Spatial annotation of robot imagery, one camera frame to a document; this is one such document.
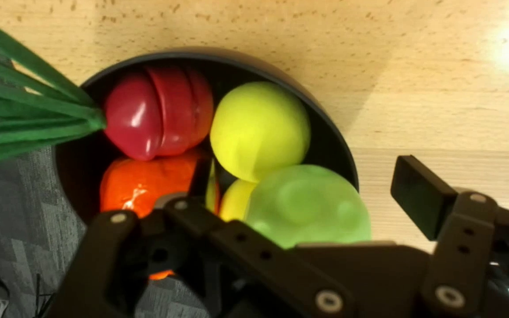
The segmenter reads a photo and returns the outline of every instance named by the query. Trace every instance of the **green fabric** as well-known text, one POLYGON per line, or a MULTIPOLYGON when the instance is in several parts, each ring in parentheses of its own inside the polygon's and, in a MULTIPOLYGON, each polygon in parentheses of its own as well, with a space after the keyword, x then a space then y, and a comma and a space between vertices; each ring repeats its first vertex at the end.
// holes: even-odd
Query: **green fabric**
POLYGON ((93 100, 34 52, 0 31, 0 161, 105 130, 93 100))

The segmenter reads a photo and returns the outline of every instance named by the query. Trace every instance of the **yellow ball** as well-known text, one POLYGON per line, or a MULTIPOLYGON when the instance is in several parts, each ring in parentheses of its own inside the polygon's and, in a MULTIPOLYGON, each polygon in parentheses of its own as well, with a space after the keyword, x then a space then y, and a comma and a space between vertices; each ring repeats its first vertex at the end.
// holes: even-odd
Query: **yellow ball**
POLYGON ((224 197, 220 218, 224 221, 232 220, 245 221, 250 209, 254 190, 255 190, 254 183, 236 181, 224 197))
POLYGON ((305 161, 310 149, 307 108, 275 84, 241 85, 220 103, 211 144, 225 170, 243 181, 259 183, 277 170, 305 161))

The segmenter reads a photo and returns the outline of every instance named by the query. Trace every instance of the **bolt hole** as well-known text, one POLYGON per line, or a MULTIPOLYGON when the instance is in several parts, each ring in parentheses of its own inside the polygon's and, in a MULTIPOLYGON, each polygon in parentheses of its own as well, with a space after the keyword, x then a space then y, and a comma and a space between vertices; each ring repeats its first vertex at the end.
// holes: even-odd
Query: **bolt hole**
POLYGON ((169 251, 167 250, 155 250, 153 262, 163 264, 167 260, 169 260, 169 251))
POLYGON ((261 259, 262 259, 262 260, 271 260, 271 259, 273 259, 273 253, 271 253, 271 251, 262 251, 262 253, 261 253, 261 259))
POLYGON ((471 255, 471 250, 467 246, 460 246, 460 253, 471 255))
POLYGON ((248 241, 248 236, 247 236, 247 234, 239 234, 239 236, 236 237, 236 241, 247 243, 247 241, 248 241))

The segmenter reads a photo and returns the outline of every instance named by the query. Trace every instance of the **wooden table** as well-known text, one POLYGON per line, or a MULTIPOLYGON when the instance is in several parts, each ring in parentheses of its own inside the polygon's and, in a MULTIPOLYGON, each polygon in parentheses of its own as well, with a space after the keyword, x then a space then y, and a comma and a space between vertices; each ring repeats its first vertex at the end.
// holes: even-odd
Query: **wooden table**
POLYGON ((0 27, 77 84, 183 47, 278 66, 344 131, 376 239, 432 248, 390 195, 399 154, 509 207, 509 0, 0 0, 0 27))

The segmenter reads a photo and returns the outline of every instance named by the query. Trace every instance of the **light green ball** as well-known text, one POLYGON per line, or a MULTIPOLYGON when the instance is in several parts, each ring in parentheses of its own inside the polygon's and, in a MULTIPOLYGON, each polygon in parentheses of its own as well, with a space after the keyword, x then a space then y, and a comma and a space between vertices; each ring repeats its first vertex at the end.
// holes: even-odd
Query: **light green ball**
POLYGON ((312 165, 266 177, 252 195, 247 223, 282 248, 372 239, 372 221, 356 188, 312 165))
POLYGON ((305 161, 310 149, 307 108, 275 84, 241 85, 220 103, 211 144, 225 170, 238 179, 259 183, 305 161))

